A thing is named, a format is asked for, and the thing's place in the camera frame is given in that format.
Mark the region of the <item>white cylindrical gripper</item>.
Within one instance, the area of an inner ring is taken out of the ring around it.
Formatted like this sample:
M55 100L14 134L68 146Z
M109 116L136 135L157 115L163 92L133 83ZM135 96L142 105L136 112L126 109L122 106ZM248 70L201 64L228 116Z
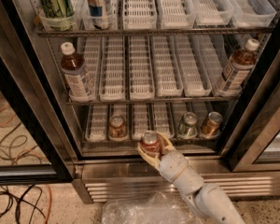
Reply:
M156 152L149 152L141 147L137 148L140 156L161 176L172 183L182 196L198 193L203 187L203 178L189 165L186 157L175 150L171 141L161 133L157 133Z

